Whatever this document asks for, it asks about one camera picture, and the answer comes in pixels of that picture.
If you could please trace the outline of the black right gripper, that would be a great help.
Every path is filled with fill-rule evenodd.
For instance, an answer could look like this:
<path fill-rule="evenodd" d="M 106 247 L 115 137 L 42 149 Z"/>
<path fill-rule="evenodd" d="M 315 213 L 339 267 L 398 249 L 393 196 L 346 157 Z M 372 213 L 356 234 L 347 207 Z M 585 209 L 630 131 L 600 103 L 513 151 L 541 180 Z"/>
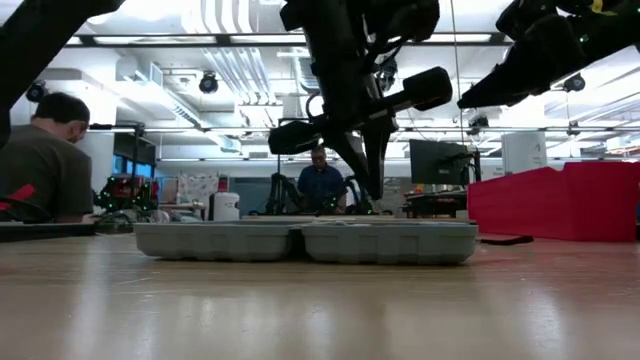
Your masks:
<path fill-rule="evenodd" d="M 551 83 L 585 60 L 574 22 L 592 0 L 512 0 L 496 28 L 514 44 L 502 64 L 473 84 L 457 101 L 460 109 L 513 106 L 548 91 Z"/>

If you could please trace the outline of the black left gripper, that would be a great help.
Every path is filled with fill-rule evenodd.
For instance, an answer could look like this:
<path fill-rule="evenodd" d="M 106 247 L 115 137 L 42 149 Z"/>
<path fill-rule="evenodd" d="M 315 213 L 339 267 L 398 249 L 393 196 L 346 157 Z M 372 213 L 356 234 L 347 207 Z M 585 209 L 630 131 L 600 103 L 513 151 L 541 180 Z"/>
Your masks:
<path fill-rule="evenodd" d="M 373 200 L 382 198 L 384 162 L 395 114 L 430 110 L 451 101 L 448 72 L 433 67 L 404 79 L 402 91 L 384 95 L 376 76 L 380 56 L 391 59 L 409 39 L 369 34 L 364 10 L 371 0 L 287 0 L 280 11 L 288 30 L 302 30 L 323 99 L 321 114 L 332 127 L 362 129 L 363 139 L 345 133 L 345 162 Z"/>

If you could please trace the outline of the grey-blue plastic tool case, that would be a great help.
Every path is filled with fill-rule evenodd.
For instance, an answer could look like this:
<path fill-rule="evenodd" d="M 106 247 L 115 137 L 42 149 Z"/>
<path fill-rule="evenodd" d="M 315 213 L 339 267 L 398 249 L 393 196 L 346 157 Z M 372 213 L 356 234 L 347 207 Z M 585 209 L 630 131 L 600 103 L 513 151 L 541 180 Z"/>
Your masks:
<path fill-rule="evenodd" d="M 163 259 L 280 261 L 294 253 L 342 264 L 459 264 L 473 255 L 468 223 L 374 220 L 241 220 L 138 223 L 137 248 Z"/>

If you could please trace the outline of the pliers yellow black handles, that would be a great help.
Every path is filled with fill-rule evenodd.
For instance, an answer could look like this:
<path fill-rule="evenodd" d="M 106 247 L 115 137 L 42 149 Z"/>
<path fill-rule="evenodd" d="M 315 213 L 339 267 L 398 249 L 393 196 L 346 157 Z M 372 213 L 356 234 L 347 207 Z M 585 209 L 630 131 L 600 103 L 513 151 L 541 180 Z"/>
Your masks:
<path fill-rule="evenodd" d="M 481 234 L 479 242 L 494 246 L 513 246 L 520 244 L 532 243 L 534 238 L 531 236 L 514 236 L 514 235 L 497 235 L 497 234 Z"/>

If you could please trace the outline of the black computer monitor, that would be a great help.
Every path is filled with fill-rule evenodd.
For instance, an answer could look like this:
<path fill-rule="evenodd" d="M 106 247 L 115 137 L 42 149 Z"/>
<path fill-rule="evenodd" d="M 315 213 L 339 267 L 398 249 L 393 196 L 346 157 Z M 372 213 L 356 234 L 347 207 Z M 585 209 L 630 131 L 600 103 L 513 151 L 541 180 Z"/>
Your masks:
<path fill-rule="evenodd" d="M 410 140 L 414 184 L 467 186 L 481 180 L 480 153 L 456 143 Z"/>

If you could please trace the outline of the white numbered pillar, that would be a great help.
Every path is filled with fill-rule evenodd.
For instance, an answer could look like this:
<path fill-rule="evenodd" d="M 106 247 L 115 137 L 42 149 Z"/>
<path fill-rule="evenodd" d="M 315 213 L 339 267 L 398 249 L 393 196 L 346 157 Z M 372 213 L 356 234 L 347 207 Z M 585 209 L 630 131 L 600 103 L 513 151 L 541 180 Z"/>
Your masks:
<path fill-rule="evenodd" d="M 514 132 L 501 137 L 502 162 L 506 175 L 547 166 L 544 132 Z"/>

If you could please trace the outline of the dark desk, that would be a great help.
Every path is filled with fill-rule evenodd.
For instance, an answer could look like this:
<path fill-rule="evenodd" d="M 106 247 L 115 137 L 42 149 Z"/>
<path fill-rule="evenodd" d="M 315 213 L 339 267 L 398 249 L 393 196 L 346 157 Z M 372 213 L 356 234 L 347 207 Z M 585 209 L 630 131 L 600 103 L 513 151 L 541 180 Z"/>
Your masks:
<path fill-rule="evenodd" d="M 401 210 L 407 218 L 456 218 L 459 211 L 467 210 L 465 190 L 437 193 L 410 192 L 404 197 L 405 204 Z"/>

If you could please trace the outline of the white air purifier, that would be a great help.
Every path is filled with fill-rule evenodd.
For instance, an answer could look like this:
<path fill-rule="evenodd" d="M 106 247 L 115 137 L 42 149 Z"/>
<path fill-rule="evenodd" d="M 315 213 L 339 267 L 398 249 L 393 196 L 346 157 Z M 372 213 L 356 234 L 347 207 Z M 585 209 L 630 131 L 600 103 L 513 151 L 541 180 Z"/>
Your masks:
<path fill-rule="evenodd" d="M 209 221 L 236 221 L 240 219 L 240 196 L 232 192 L 217 192 L 209 197 Z"/>

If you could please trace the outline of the black robot with green lights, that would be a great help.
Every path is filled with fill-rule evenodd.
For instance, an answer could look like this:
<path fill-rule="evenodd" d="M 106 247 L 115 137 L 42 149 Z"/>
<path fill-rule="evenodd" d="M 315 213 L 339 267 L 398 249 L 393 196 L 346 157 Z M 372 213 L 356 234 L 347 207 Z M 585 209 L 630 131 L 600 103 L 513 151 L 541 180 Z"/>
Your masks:
<path fill-rule="evenodd" d="M 158 190 L 158 183 L 150 178 L 112 176 L 100 191 L 93 192 L 93 204 L 107 212 L 156 210 Z"/>

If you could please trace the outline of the grey crumpled heap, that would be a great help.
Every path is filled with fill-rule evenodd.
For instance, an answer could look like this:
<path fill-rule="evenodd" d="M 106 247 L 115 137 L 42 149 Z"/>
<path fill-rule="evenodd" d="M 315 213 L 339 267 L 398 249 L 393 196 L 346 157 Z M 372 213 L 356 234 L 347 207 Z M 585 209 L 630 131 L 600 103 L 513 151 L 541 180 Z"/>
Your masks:
<path fill-rule="evenodd" d="M 119 210 L 105 212 L 94 218 L 96 224 L 133 224 L 133 223 L 170 223 L 170 222 L 202 222 L 200 216 L 189 211 L 171 209 L 156 210 Z"/>

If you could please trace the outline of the red flat object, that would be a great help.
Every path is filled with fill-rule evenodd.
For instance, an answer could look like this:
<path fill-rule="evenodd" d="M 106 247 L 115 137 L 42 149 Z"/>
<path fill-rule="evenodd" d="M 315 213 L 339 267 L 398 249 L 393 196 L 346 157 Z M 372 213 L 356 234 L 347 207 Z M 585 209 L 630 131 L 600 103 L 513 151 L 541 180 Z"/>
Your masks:
<path fill-rule="evenodd" d="M 36 192 L 31 184 L 24 185 L 9 195 L 0 196 L 0 211 L 11 208 L 14 204 L 25 203 Z"/>

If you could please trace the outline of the black robot station frame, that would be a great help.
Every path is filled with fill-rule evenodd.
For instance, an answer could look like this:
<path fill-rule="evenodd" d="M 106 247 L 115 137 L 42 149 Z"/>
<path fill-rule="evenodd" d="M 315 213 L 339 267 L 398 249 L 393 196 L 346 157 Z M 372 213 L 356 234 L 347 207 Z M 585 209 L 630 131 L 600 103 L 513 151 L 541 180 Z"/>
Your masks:
<path fill-rule="evenodd" d="M 271 188 L 265 205 L 267 215 L 281 215 L 287 211 L 286 203 L 293 203 L 296 208 L 292 211 L 297 215 L 340 215 L 332 214 L 335 198 L 325 201 L 326 210 L 309 212 L 304 209 L 303 195 L 297 189 L 297 181 L 301 171 L 312 164 L 305 165 L 298 175 L 288 177 L 282 172 L 284 157 L 308 153 L 317 146 L 323 146 L 329 165 L 340 171 L 344 178 L 346 194 L 346 215 L 390 215 L 390 210 L 382 208 L 373 200 L 362 187 L 353 170 L 343 159 L 347 154 L 347 140 L 345 133 L 351 132 L 363 139 L 362 129 L 354 130 L 346 127 L 332 127 L 326 117 L 318 116 L 312 119 L 283 119 L 279 125 L 269 131 L 269 151 L 277 157 L 277 171 L 271 175 Z"/>
<path fill-rule="evenodd" d="M 116 174 L 116 175 L 111 175 L 109 177 L 115 176 L 115 177 L 139 177 L 138 173 L 137 173 L 137 165 L 138 165 L 138 160 L 139 160 L 139 152 L 140 152 L 140 145 L 139 145 L 139 140 L 141 138 L 141 136 L 143 135 L 143 126 L 142 125 L 107 125 L 107 124 L 93 124 L 89 126 L 89 130 L 92 132 L 99 132 L 99 133 L 125 133 L 125 134 L 131 134 L 133 139 L 132 139 L 132 143 L 131 143 L 131 154 L 128 158 L 125 158 L 125 163 L 130 162 L 131 163 L 131 171 L 128 173 L 124 173 L 124 174 Z"/>

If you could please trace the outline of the silver ceiling duct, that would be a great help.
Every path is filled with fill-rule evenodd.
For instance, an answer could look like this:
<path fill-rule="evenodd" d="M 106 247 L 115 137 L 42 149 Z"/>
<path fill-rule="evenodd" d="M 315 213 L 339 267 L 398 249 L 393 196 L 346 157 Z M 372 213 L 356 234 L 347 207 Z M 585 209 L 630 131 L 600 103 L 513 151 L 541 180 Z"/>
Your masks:
<path fill-rule="evenodd" d="M 289 55 L 293 62 L 297 82 L 302 90 L 312 94 L 318 93 L 320 87 L 317 77 L 312 73 L 312 58 L 307 48 L 292 47 Z"/>

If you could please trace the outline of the red bin wall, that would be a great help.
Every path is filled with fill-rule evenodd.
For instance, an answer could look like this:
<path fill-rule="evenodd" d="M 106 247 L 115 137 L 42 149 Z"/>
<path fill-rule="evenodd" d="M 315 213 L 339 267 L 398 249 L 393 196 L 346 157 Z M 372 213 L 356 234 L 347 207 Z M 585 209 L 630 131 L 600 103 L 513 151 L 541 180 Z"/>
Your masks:
<path fill-rule="evenodd" d="M 468 214 L 489 234 L 631 243 L 640 206 L 640 163 L 573 162 L 474 183 Z"/>

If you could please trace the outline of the black aluminium table frame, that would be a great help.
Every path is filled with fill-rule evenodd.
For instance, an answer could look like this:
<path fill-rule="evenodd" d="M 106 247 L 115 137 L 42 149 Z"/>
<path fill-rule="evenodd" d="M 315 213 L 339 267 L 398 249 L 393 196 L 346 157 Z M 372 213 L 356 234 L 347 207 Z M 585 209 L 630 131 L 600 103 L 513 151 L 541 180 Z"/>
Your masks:
<path fill-rule="evenodd" d="M 132 224 L 95 223 L 0 223 L 0 243 L 83 237 L 98 234 L 126 234 L 133 231 Z"/>

